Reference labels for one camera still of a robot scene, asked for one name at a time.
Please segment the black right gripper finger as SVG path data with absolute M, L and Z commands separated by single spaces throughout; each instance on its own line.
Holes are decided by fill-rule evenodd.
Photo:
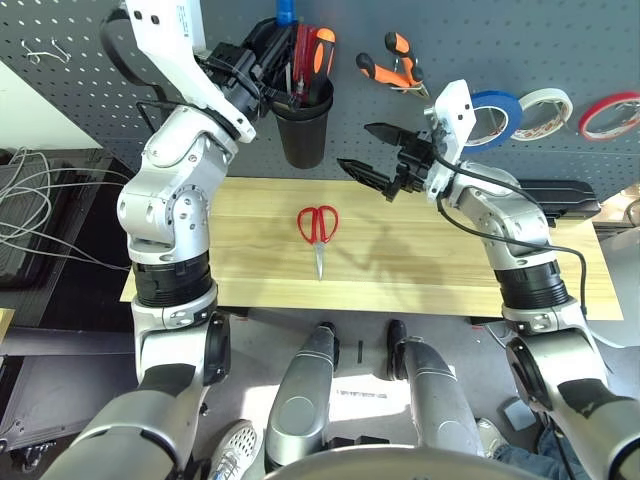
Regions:
M 404 145 L 408 137 L 406 129 L 384 122 L 366 124 L 364 129 L 383 143 L 392 146 Z
M 394 200 L 395 194 L 392 192 L 392 182 L 388 176 L 376 171 L 371 165 L 358 160 L 338 159 L 337 162 L 352 179 L 381 193 L 387 201 Z

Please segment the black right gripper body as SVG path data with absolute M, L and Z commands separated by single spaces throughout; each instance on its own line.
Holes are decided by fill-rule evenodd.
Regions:
M 394 140 L 399 146 L 394 179 L 387 186 L 387 200 L 393 201 L 400 190 L 408 193 L 424 192 L 425 181 L 435 161 L 432 144 L 418 133 L 400 130 Z

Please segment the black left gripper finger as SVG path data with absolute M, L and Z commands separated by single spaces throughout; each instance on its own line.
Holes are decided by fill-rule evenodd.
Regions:
M 282 26 L 275 18 L 258 22 L 247 36 L 247 48 L 256 56 L 276 55 L 283 51 L 291 38 L 291 26 Z
M 261 78 L 260 81 L 271 87 L 277 79 L 285 64 L 285 51 L 269 49 L 260 57 Z

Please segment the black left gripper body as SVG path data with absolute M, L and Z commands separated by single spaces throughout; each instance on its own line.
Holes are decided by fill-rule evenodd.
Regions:
M 246 118 L 268 113 L 266 90 L 272 81 L 272 49 L 266 43 L 236 46 L 219 43 L 199 56 L 199 66 Z

